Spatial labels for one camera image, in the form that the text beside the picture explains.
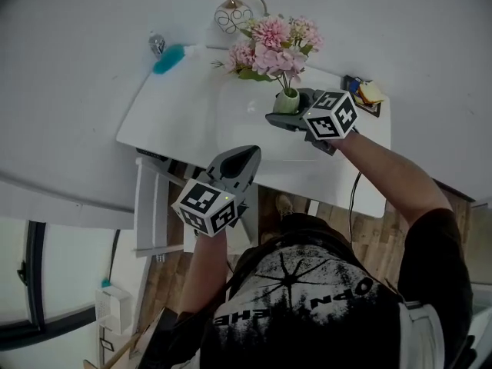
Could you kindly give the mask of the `pink flowers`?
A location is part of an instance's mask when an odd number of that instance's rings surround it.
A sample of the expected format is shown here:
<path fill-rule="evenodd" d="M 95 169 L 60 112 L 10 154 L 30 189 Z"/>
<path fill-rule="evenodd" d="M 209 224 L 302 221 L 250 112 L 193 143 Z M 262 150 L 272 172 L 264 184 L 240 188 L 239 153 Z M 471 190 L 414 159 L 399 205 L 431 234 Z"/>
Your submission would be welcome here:
<path fill-rule="evenodd" d="M 300 81 L 309 54 L 319 52 L 324 44 L 317 24 L 304 16 L 286 19 L 269 15 L 246 21 L 241 32 L 245 39 L 229 48 L 225 61 L 216 60 L 212 65 L 242 80 L 277 81 L 281 91 L 273 112 L 297 112 L 301 96 L 292 83 Z"/>

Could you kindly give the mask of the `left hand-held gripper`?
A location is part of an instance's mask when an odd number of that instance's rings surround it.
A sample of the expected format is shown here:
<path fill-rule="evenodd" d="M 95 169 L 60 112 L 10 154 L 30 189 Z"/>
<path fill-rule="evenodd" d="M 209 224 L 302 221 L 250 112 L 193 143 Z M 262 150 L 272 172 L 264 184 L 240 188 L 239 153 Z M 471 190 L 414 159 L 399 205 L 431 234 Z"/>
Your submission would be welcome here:
<path fill-rule="evenodd" d="M 245 191 L 261 162 L 259 146 L 241 146 L 219 154 L 207 173 L 223 185 Z M 178 217 L 198 232 L 214 237 L 228 225 L 234 226 L 248 206 L 239 197 L 209 183 L 190 178 L 171 205 Z"/>

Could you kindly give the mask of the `white bathtub-shaped basin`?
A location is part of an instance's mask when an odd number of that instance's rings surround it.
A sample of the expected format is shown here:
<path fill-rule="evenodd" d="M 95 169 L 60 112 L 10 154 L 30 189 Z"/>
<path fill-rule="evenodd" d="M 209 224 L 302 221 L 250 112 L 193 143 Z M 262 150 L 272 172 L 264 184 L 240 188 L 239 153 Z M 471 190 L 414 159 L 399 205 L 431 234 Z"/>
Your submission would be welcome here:
<path fill-rule="evenodd" d="M 304 132 L 274 127 L 265 118 L 273 111 L 281 86 L 275 83 L 228 79 L 218 94 L 216 138 L 220 151 L 242 145 L 261 148 L 265 163 L 314 164 L 326 158 L 338 161 L 340 152 L 330 156 L 304 140 Z"/>

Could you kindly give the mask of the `person's right forearm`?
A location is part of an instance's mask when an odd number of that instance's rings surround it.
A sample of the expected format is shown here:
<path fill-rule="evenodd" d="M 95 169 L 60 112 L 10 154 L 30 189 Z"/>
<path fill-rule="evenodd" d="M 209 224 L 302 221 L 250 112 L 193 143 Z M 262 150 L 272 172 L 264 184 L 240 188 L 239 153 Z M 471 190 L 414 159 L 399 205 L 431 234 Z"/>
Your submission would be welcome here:
<path fill-rule="evenodd" d="M 411 160 L 351 132 L 331 144 L 412 226 L 425 214 L 452 207 L 434 179 Z"/>

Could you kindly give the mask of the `white perforated appliance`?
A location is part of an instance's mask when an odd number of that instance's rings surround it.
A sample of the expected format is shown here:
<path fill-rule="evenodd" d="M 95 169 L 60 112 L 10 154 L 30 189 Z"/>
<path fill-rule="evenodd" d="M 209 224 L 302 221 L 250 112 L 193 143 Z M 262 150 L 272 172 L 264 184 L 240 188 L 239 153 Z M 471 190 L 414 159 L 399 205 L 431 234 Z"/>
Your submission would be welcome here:
<path fill-rule="evenodd" d="M 131 325 L 131 295 L 113 285 L 97 289 L 95 316 L 100 326 L 122 335 Z"/>

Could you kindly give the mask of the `person's black printed t-shirt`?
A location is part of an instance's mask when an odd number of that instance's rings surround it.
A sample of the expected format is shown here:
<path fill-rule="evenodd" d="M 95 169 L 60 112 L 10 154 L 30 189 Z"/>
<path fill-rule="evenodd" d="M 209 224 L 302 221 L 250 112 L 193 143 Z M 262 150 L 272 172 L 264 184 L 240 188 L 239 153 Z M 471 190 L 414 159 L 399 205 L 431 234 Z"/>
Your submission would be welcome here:
<path fill-rule="evenodd" d="M 452 369 L 471 318 L 460 232 L 436 210 L 410 227 L 396 290 L 317 244 L 241 257 L 207 306 L 157 334 L 145 369 Z"/>

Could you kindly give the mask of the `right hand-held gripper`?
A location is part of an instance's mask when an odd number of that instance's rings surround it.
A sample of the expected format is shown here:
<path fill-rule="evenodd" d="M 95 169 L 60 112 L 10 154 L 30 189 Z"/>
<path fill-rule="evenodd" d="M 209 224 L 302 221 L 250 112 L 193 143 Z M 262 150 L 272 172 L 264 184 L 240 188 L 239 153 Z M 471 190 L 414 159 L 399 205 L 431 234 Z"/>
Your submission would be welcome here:
<path fill-rule="evenodd" d="M 354 130 L 358 119 L 355 103 L 348 91 L 341 89 L 298 88 L 296 114 L 269 113 L 266 120 L 287 131 L 306 131 L 306 141 L 332 156 L 336 148 L 331 141 L 341 140 Z"/>

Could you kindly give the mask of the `person's black trousers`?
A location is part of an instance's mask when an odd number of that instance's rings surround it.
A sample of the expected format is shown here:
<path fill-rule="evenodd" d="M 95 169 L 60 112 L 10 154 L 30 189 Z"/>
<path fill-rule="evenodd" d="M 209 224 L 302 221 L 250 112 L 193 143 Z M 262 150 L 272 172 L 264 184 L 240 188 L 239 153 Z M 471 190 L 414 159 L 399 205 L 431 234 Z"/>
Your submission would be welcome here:
<path fill-rule="evenodd" d="M 304 213 L 292 213 L 285 215 L 279 221 L 278 229 L 271 232 L 268 240 L 247 249 L 241 256 L 247 257 L 265 251 L 266 248 L 277 243 L 317 244 L 336 255 L 353 254 L 353 249 L 345 236 L 333 229 L 326 221 Z"/>

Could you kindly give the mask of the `person's right beige shoe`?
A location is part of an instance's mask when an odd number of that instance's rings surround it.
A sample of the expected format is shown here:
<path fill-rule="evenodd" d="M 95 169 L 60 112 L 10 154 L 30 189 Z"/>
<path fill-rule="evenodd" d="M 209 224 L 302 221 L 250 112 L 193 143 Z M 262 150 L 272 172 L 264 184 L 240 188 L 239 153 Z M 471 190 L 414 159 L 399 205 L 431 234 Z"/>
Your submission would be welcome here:
<path fill-rule="evenodd" d="M 279 194 L 276 197 L 275 206 L 281 219 L 294 213 L 294 207 L 291 202 L 291 198 L 286 194 Z"/>

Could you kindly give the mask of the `black framed window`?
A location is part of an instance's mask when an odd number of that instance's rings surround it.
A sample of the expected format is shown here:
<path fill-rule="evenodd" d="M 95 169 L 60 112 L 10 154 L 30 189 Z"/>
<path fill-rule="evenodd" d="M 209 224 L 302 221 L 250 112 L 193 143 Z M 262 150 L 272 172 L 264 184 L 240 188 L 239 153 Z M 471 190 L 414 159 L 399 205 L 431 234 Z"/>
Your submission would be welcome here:
<path fill-rule="evenodd" d="M 43 305 L 42 259 L 46 224 L 29 221 L 25 259 L 29 319 L 0 325 L 0 351 L 11 351 L 60 337 L 96 322 L 95 306 L 63 315 L 45 318 Z"/>

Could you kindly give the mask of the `black table control panel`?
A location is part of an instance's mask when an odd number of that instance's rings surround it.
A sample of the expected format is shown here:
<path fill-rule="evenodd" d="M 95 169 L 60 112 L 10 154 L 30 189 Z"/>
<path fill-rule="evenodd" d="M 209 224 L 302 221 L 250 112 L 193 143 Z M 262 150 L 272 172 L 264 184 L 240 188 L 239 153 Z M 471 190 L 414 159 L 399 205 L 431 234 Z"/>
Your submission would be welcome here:
<path fill-rule="evenodd" d="M 159 154 L 156 154 L 154 152 L 151 152 L 151 151 L 146 151 L 144 149 L 140 149 L 140 148 L 136 148 L 135 149 L 137 151 L 137 153 L 141 154 L 141 155 L 145 155 L 145 156 L 148 156 L 150 158 L 156 158 L 158 160 L 165 160 L 166 157 L 165 156 L 162 156 L 162 155 L 159 155 Z"/>

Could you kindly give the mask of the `blue feather duster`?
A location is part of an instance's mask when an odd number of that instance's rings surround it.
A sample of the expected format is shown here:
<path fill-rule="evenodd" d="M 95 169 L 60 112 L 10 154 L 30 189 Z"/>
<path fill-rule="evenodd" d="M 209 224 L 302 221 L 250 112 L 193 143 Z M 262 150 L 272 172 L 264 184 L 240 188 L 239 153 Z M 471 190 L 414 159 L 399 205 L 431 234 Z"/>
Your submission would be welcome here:
<path fill-rule="evenodd" d="M 199 57 L 206 49 L 204 45 L 182 45 L 175 44 L 163 51 L 160 59 L 154 64 L 152 72 L 156 75 L 163 75 L 171 70 L 183 59 Z"/>

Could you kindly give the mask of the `person's left forearm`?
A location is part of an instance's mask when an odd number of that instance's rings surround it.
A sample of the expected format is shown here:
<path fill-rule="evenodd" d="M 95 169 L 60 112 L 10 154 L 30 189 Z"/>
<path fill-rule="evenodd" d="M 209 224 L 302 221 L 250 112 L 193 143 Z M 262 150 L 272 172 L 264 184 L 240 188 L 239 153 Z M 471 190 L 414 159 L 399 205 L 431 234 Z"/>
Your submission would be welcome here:
<path fill-rule="evenodd" d="M 225 231 L 214 237 L 198 236 L 181 292 L 178 314 L 197 313 L 222 289 L 228 274 L 227 255 Z"/>

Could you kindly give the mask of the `white side rack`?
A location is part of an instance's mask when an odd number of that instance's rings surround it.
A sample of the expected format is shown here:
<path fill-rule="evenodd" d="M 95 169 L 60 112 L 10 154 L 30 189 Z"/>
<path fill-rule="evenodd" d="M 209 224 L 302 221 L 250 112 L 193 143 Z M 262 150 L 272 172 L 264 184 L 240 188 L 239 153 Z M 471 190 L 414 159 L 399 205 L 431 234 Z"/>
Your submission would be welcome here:
<path fill-rule="evenodd" d="M 137 158 L 134 233 L 138 258 L 181 251 L 182 244 L 168 243 L 168 199 L 170 184 L 180 188 L 185 181 L 168 172 L 169 160 Z"/>

